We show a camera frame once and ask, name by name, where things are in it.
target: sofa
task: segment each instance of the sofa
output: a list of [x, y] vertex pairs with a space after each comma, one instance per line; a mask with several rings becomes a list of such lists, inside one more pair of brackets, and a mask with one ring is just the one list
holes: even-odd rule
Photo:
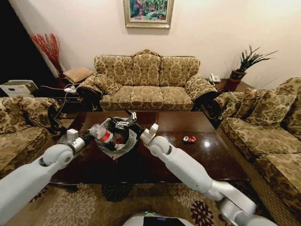
[[[133, 56], [96, 56], [96, 73], [83, 81], [78, 92], [92, 101], [93, 110], [190, 111], [216, 89], [198, 74], [200, 61], [192, 56], [160, 56], [145, 50]], [[113, 95], [100, 88], [105, 75], [121, 84]]]
[[55, 144], [59, 108], [50, 98], [0, 97], [0, 179]]
[[[213, 102], [219, 107], [216, 119], [221, 120], [217, 131], [248, 174], [251, 186], [276, 223], [279, 226], [300, 226], [301, 78], [291, 78], [272, 89], [277, 95], [292, 95], [295, 98], [291, 105], [286, 106], [288, 113], [280, 123], [249, 123], [248, 117], [255, 111], [259, 120], [273, 120], [277, 114], [286, 113], [278, 109], [267, 115], [269, 105], [256, 108], [267, 92], [253, 89], [245, 93], [223, 93], [215, 98]], [[244, 117], [239, 117], [238, 112], [246, 107], [246, 103], [252, 104], [255, 109], [249, 108]]]

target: painting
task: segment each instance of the painting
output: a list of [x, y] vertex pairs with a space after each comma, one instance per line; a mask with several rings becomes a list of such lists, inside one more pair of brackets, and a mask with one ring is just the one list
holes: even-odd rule
[[170, 28], [174, 0], [123, 0], [126, 27]]

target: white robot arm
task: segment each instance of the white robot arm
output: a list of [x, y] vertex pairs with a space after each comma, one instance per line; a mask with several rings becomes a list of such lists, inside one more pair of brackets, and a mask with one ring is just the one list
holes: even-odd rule
[[[172, 146], [165, 137], [155, 136], [158, 125], [150, 130], [130, 122], [122, 126], [135, 127], [144, 145], [160, 158], [166, 167], [189, 188], [217, 201], [222, 215], [234, 226], [275, 226], [263, 217], [254, 215], [255, 204], [226, 182], [212, 180], [204, 167], [182, 149]], [[60, 169], [66, 167], [92, 139], [90, 134], [78, 137], [74, 129], [67, 132], [68, 141], [48, 148], [30, 164], [17, 168], [0, 180], [0, 226], [20, 211]]]

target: electrical cord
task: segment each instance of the electrical cord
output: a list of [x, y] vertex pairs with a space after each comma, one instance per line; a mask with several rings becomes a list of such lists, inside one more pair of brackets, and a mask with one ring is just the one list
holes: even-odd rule
[[[78, 85], [79, 83], [75, 83], [75, 84], [67, 84], [63, 89], [59, 89], [59, 88], [53, 88], [53, 87], [49, 87], [49, 86], [40, 86], [40, 87], [47, 87], [50, 89], [58, 89], [58, 90], [65, 90], [68, 86], [74, 86], [74, 85]], [[64, 102], [63, 105], [61, 106], [60, 110], [57, 112], [56, 116], [54, 117], [54, 119], [56, 119], [58, 117], [58, 115], [61, 113], [63, 107], [65, 106], [66, 103], [66, 98], [68, 95], [69, 91], [66, 91], [65, 97], [64, 97]]]

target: patterned rug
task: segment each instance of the patterned rug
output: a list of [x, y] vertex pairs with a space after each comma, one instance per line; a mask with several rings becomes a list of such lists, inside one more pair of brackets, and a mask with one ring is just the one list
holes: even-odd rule
[[[246, 184], [235, 186], [256, 199]], [[263, 209], [259, 205], [257, 214], [268, 216]], [[230, 226], [214, 201], [184, 184], [78, 185], [74, 193], [46, 186], [6, 225], [121, 226], [141, 211], [184, 218], [196, 226]]]

